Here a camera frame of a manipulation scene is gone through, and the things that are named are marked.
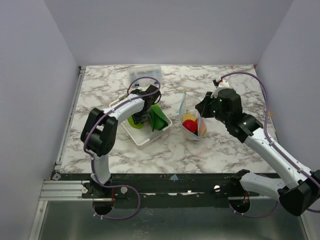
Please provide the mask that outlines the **white perforated plastic basket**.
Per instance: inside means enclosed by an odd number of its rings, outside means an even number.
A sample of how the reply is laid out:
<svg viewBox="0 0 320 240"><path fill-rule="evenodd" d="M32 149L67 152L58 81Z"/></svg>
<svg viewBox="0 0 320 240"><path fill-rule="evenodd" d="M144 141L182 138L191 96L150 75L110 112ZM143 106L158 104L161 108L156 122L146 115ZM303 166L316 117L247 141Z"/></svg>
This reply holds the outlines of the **white perforated plastic basket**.
<svg viewBox="0 0 320 240"><path fill-rule="evenodd" d="M137 98L138 95L130 94L128 99L117 99L109 104L108 108L105 108L103 112L109 113L108 116L115 117L118 121L118 126L122 126L126 134L133 140L137 146L143 146L159 138L164 134L171 126L172 121L164 114L164 117L168 123L168 126L161 130L155 129L152 131L150 123L145 123L142 128L132 127L127 118L130 115L139 113L143 110L145 100Z"/></svg>

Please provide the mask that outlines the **red toy apple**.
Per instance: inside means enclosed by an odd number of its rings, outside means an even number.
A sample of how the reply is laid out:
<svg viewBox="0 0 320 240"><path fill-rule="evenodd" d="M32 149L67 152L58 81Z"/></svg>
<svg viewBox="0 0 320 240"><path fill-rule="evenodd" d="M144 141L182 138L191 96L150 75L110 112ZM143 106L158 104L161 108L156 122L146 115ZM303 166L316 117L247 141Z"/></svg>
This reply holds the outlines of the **red toy apple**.
<svg viewBox="0 0 320 240"><path fill-rule="evenodd" d="M191 133L195 134L198 131L198 124L195 120L187 119L182 125Z"/></svg>

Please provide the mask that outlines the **white toy leek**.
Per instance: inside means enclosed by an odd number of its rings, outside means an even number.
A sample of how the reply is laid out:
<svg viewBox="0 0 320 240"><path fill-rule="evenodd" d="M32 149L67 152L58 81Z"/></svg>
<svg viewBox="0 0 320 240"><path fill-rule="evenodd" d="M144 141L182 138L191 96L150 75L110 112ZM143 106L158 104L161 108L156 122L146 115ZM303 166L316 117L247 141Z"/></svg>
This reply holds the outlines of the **white toy leek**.
<svg viewBox="0 0 320 240"><path fill-rule="evenodd" d="M152 132L154 132L155 130L163 130L169 125L167 117L158 104L153 104L151 106L149 111L149 120Z"/></svg>

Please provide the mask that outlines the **clear zip top bag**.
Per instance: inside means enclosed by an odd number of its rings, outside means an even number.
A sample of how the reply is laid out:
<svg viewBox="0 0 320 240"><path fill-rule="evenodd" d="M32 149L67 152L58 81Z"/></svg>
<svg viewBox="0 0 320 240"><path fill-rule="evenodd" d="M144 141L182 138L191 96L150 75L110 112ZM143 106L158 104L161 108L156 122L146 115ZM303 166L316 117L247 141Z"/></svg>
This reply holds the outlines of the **clear zip top bag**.
<svg viewBox="0 0 320 240"><path fill-rule="evenodd" d="M178 117L182 132L188 140L200 141L207 133L204 118L196 109L200 102L198 97L183 90Z"/></svg>

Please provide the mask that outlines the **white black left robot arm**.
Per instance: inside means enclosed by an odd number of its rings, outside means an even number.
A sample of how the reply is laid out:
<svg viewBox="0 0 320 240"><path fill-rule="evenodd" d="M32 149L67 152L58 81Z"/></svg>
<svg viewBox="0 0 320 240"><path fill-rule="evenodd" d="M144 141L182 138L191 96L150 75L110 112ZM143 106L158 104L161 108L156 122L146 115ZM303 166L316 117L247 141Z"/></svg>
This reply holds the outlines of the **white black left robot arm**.
<svg viewBox="0 0 320 240"><path fill-rule="evenodd" d="M118 125L132 117L143 123L149 118L151 106L161 95L160 87L150 85L145 91L135 89L123 100L105 110L94 108L90 111L80 140L83 150L91 158L91 178L107 188L111 177L109 152L115 145Z"/></svg>

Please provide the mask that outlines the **yellow toy lemon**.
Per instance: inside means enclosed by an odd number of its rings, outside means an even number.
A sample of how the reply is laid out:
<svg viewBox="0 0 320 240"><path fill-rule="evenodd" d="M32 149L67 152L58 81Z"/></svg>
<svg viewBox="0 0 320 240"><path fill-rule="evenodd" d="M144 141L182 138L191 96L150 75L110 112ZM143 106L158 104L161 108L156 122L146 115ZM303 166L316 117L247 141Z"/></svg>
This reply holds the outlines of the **yellow toy lemon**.
<svg viewBox="0 0 320 240"><path fill-rule="evenodd" d="M191 113L186 113L184 116L183 116L183 118L182 118L182 122L185 122L185 121L187 121L187 120L191 120L191 121L196 121L196 118L195 118L195 116L193 115L193 114L191 114Z"/></svg>

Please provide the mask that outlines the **orange red toy mango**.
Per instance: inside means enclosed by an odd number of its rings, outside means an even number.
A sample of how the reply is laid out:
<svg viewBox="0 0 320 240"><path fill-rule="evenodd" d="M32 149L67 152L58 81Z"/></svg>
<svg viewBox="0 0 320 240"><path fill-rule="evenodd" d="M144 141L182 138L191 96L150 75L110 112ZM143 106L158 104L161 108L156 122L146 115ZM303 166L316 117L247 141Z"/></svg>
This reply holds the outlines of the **orange red toy mango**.
<svg viewBox="0 0 320 240"><path fill-rule="evenodd" d="M198 125L198 130L197 130L198 135L201 137L205 136L207 133L207 126L206 126L205 121L203 119L197 118L195 122Z"/></svg>

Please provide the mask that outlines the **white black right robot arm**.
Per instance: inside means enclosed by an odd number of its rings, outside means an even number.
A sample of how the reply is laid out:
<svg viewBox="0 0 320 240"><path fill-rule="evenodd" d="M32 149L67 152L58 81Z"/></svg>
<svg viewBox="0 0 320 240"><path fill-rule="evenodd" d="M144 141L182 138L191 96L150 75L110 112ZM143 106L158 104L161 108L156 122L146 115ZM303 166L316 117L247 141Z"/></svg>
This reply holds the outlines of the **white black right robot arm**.
<svg viewBox="0 0 320 240"><path fill-rule="evenodd" d="M201 117L223 123L233 137L260 155L279 176L268 178L241 170L233 176L235 185L278 201L294 216L300 216L320 198L319 170L312 171L289 155L260 121L244 113L241 97L235 90L222 89L217 96L207 92L195 109Z"/></svg>

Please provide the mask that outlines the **aluminium side rail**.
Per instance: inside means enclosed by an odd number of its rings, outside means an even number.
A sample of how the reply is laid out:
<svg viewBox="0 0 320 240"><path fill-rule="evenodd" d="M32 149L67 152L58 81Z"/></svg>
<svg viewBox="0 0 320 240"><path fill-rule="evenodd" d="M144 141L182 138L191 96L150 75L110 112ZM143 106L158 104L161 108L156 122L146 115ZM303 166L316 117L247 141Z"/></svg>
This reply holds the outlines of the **aluminium side rail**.
<svg viewBox="0 0 320 240"><path fill-rule="evenodd" d="M76 87L75 87L75 91L74 91L74 95L72 98L72 102L71 102L71 106L69 109L69 114L67 117L67 122L64 128L64 133L63 133L63 137L62 137L62 141L58 150L58 155L55 161L55 165L54 165L54 171L55 172L59 172L62 166L62 162L63 162L63 157L64 157L64 152L65 152L65 147L66 144L68 142L69 139L69 133L70 133L70 129L71 129L71 125L72 125L72 121L74 118L74 113L75 113L75 109L77 106L77 102L78 102L78 98L80 95L80 91L81 91L81 86L83 83L83 79L85 76L85 72L86 72L86 66L80 66L79 67L79 75L78 75L78 79L76 82Z"/></svg>

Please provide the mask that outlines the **aluminium front rail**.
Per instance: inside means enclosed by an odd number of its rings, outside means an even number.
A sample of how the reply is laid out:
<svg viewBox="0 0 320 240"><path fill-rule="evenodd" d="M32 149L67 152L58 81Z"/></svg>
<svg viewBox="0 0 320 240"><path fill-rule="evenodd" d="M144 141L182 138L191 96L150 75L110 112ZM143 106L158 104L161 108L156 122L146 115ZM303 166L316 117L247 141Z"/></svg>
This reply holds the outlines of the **aluminium front rail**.
<svg viewBox="0 0 320 240"><path fill-rule="evenodd" d="M82 199L81 181L44 181L40 201L78 201Z"/></svg>

